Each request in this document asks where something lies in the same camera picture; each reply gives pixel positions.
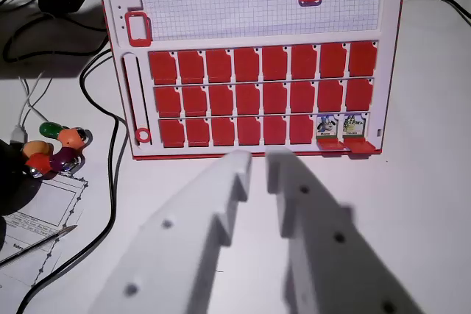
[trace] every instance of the red flip tile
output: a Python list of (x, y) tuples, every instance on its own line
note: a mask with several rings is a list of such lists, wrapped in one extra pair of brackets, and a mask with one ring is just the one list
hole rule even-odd
[(312, 143), (314, 123), (309, 115), (291, 115), (289, 140), (291, 144)]
[(160, 119), (159, 127), (163, 147), (183, 147), (185, 133), (183, 125), (177, 119)]
[(347, 97), (345, 105), (347, 110), (369, 110), (373, 94), (373, 85), (368, 79), (350, 79), (347, 83)]
[(317, 107), (320, 112), (339, 112), (344, 88), (338, 80), (324, 80), (319, 82)]
[(309, 81), (292, 82), (290, 93), (291, 113), (311, 113), (316, 89)]
[(214, 146), (234, 146), (234, 123), (230, 118), (211, 119)]
[(347, 50), (342, 43), (321, 45), (321, 77), (344, 77)]
[(206, 92), (200, 86), (182, 88), (183, 108), (188, 117), (206, 115)]
[(211, 85), (209, 87), (209, 105), (211, 115), (233, 114), (233, 92), (229, 85)]
[(205, 119), (186, 119), (185, 124), (189, 147), (209, 146), (209, 125)]
[(150, 51), (149, 65), (152, 78), (156, 85), (175, 85), (177, 82), (177, 66), (175, 58), (167, 51)]
[(260, 91), (256, 84), (235, 86), (235, 100), (239, 115), (258, 114), (260, 109)]
[(285, 113), (287, 92), (282, 82), (263, 84), (263, 111), (265, 114)]
[(206, 51), (206, 66), (208, 67), (209, 82), (230, 82), (232, 75), (230, 55), (225, 49)]
[(263, 80), (286, 80), (288, 53), (282, 46), (262, 48)]
[(263, 139), (265, 145), (285, 144), (286, 121), (281, 115), (263, 117)]
[(180, 94), (175, 88), (154, 88), (154, 95), (160, 117), (180, 117)]
[(313, 79), (316, 76), (317, 51), (311, 44), (291, 47), (292, 79)]
[(205, 69), (198, 51), (179, 51), (178, 67), (183, 84), (202, 84)]
[(258, 81), (258, 53), (254, 48), (234, 49), (235, 80), (237, 82)]
[(256, 117), (237, 118), (239, 145), (258, 145), (260, 143), (260, 121)]
[(350, 76), (373, 76), (376, 66), (377, 48), (372, 41), (350, 44)]

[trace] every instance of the white table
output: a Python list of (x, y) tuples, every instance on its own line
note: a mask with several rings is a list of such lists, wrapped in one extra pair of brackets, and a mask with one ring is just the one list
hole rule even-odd
[[(456, 1), (471, 6), (471, 0)], [(428, 314), (465, 314), (471, 308), (470, 50), (471, 29), (449, 5), (406, 1), (383, 153), (368, 160), (302, 157), (341, 203), (353, 206), (361, 233)], [(41, 80), (39, 90), (45, 84)], [(111, 61), (87, 86), (95, 100), (123, 115)], [(23, 97), (18, 80), (0, 80), (3, 140)], [(54, 79), (38, 109), (94, 136), (78, 173), (90, 182), (85, 212), (67, 237), (65, 259), (107, 223), (106, 157), (113, 122), (87, 103), (78, 79)], [(26, 125), (31, 139), (41, 138), (39, 124), (31, 115)], [(127, 147), (113, 231), (85, 261), (39, 293), (26, 313), (86, 313), (139, 225), (212, 162), (136, 162)], [(277, 233), (275, 198), (266, 192), (265, 161), (255, 158), (249, 201), (239, 206), (233, 246), (221, 253), (223, 272), (216, 274), (209, 313), (287, 313), (281, 296), (286, 253), (287, 243)]]

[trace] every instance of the white surface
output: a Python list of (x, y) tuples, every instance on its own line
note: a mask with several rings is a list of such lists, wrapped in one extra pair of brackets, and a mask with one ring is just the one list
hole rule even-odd
[(142, 0), (154, 40), (361, 31), (378, 27), (380, 0)]
[[(456, 1), (471, 7), (471, 0)], [(449, 5), (406, 1), (383, 154), (368, 160), (302, 157), (338, 201), (354, 207), (361, 234), (427, 314), (468, 314), (471, 307), (470, 46), (470, 28)], [(17, 79), (0, 85), (0, 138), (6, 140), (24, 94)], [(90, 75), (87, 87), (106, 109), (123, 114), (112, 63)], [(54, 79), (38, 109), (94, 134), (78, 173), (89, 181), (84, 202), (90, 207), (81, 218), (88, 227), (68, 235), (72, 247), (66, 258), (107, 222), (106, 156), (113, 122), (86, 102), (76, 79)], [(439, 134), (445, 122), (453, 129), (447, 140)], [(26, 125), (31, 139), (40, 138), (39, 124), (31, 115)], [(212, 162), (136, 162), (128, 147), (114, 230), (88, 259), (39, 293), (26, 312), (86, 313), (139, 225)], [(287, 251), (275, 198), (266, 192), (264, 159), (255, 158), (249, 201), (239, 207), (232, 246), (221, 253), (223, 272), (216, 274), (209, 313), (286, 314), (281, 293)]]
[[(232, 49), (237, 47), (255, 47), (260, 48), (262, 46), (270, 45), (283, 45), (287, 46), (288, 52), (288, 68), (291, 65), (291, 57), (289, 54), (290, 45), (298, 43), (350, 43), (358, 40), (371, 40), (380, 43), (378, 46), (378, 55), (376, 60), (376, 67), (374, 72), (375, 86), (372, 96), (372, 105), (369, 112), (369, 129), (366, 132), (366, 139), (376, 148), (381, 149), (383, 137), (378, 136), (377, 131), (384, 128), (384, 121), (386, 117), (386, 107), (389, 96), (389, 86), (391, 80), (391, 70), (394, 55), (394, 46), (396, 43), (397, 34), (397, 20), (399, 18), (400, 0), (380, 0), (380, 14), (379, 14), (379, 26), (375, 30), (364, 30), (364, 31), (337, 31), (337, 32), (320, 32), (320, 33), (309, 33), (301, 35), (267, 35), (267, 36), (252, 36), (252, 37), (234, 37), (234, 38), (205, 38), (201, 40), (197, 39), (185, 39), (185, 40), (153, 40), (149, 47), (131, 47), (127, 34), (127, 29), (123, 17), (128, 11), (141, 9), (142, 0), (104, 0), (105, 12), (108, 18), (108, 26), (110, 28), (111, 41), (113, 43), (113, 54), (116, 58), (117, 74), (120, 86), (122, 88), (127, 87), (127, 81), (124, 77), (124, 66), (121, 58), (129, 52), (135, 54), (139, 61), (141, 83), (137, 78), (130, 79), (130, 90), (134, 91), (133, 94), (133, 108), (129, 104), (127, 94), (124, 94), (124, 111), (127, 117), (131, 117), (132, 114), (140, 119), (148, 120), (149, 124), (140, 125), (134, 127), (129, 122), (128, 127), (131, 132), (134, 132), (139, 128), (149, 128), (152, 136), (152, 144), (140, 144), (138, 145), (135, 140), (132, 140), (132, 153), (136, 157), (140, 156), (162, 156), (162, 155), (181, 155), (181, 154), (225, 154), (234, 151), (238, 148), (238, 140), (235, 139), (234, 146), (212, 146), (207, 147), (189, 147), (188, 142), (181, 148), (164, 148), (160, 139), (160, 127), (159, 127), (159, 115), (155, 109), (155, 95), (154, 95), (154, 82), (152, 80), (150, 67), (149, 67), (149, 51), (169, 51), (174, 52), (173, 56), (176, 57), (176, 64), (178, 67), (177, 51), (180, 49), (198, 49), (201, 51), (201, 55), (205, 56), (206, 49), (223, 48), (230, 49), (230, 55), (233, 56)], [(317, 46), (318, 51), (322, 51), (322, 46)], [(350, 45), (347, 44), (346, 50), (350, 50)], [(348, 58), (344, 76), (349, 77), (348, 74)], [(259, 75), (259, 81), (263, 80), (263, 74)], [(290, 79), (290, 73), (288, 72), (287, 79)], [(207, 77), (204, 78), (204, 83), (207, 83)], [(142, 96), (140, 101), (145, 104), (135, 104), (134, 95)], [(263, 126), (263, 117), (259, 118), (260, 123)], [(316, 144), (315, 139), (312, 140), (311, 144), (290, 144), (289, 140), (286, 140), (285, 145), (292, 151), (319, 151), (319, 147)], [(245, 146), (247, 151), (250, 152), (263, 152), (265, 146), (263, 145), (263, 130), (261, 130), (261, 142), (260, 145), (256, 146)]]
[[(247, 201), (251, 163), (246, 151), (214, 160), (157, 210), (140, 227), (89, 313), (152, 308), (205, 314), (219, 251), (231, 244), (238, 204)], [(127, 293), (130, 285), (135, 293)]]

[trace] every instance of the graph paper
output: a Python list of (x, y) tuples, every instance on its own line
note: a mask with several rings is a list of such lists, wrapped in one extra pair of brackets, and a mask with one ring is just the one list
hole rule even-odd
[(153, 40), (236, 38), (378, 28), (380, 0), (142, 0)]

